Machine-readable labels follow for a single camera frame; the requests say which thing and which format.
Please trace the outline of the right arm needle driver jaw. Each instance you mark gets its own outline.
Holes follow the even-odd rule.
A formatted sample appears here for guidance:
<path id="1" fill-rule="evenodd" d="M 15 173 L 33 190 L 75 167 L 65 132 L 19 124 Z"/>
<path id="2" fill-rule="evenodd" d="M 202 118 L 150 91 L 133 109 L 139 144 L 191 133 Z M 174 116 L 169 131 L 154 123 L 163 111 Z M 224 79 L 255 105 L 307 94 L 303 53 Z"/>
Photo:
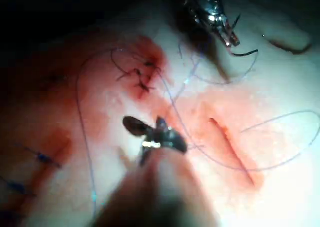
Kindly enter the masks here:
<path id="1" fill-rule="evenodd" d="M 168 131 L 168 124 L 167 124 L 166 120 L 159 115 L 157 116 L 156 121 L 155 121 L 155 130 L 157 130 L 159 132 Z"/>
<path id="2" fill-rule="evenodd" d="M 125 116 L 122 124 L 128 132 L 136 137 L 146 135 L 151 130 L 148 124 L 132 116 Z"/>

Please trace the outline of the right arm needle driver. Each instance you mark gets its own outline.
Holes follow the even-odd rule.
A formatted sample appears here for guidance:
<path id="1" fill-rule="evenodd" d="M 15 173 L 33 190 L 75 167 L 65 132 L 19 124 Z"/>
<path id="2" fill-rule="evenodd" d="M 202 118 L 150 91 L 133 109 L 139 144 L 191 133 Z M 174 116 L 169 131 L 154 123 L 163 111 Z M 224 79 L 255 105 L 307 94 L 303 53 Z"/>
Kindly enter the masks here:
<path id="1" fill-rule="evenodd" d="M 155 129 L 142 142 L 139 165 L 143 166 L 156 149 L 169 148 L 186 154 L 188 145 L 185 138 L 174 129 Z"/>

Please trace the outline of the left arm needle driver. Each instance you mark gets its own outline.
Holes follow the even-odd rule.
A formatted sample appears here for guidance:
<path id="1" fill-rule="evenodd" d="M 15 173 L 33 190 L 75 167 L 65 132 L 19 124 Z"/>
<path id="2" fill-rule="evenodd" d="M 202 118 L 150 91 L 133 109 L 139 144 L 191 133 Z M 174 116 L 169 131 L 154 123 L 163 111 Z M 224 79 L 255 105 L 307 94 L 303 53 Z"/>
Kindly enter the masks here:
<path id="1" fill-rule="evenodd" d="M 197 24 L 213 29 L 229 24 L 222 0 L 185 0 L 184 7 Z"/>

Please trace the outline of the left arm needle driver jaw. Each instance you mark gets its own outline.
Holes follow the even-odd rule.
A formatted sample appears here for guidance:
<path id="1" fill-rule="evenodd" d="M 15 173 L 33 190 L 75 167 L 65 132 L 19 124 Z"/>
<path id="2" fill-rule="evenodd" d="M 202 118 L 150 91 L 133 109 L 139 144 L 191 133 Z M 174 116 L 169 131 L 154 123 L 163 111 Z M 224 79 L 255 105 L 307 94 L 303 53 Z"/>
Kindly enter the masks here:
<path id="1" fill-rule="evenodd" d="M 227 47 L 231 47 L 231 41 L 230 41 L 230 38 L 229 36 L 223 31 L 222 28 L 218 28 L 216 30 L 216 34 L 218 36 L 218 38 L 221 40 L 221 42 Z"/>
<path id="2" fill-rule="evenodd" d="M 238 24 L 238 21 L 239 20 L 236 19 L 233 24 L 230 24 L 230 22 L 227 20 L 224 23 L 224 38 L 223 39 L 224 39 L 225 45 L 227 47 L 231 47 L 231 46 L 237 47 L 240 44 L 240 40 L 234 30 Z"/>

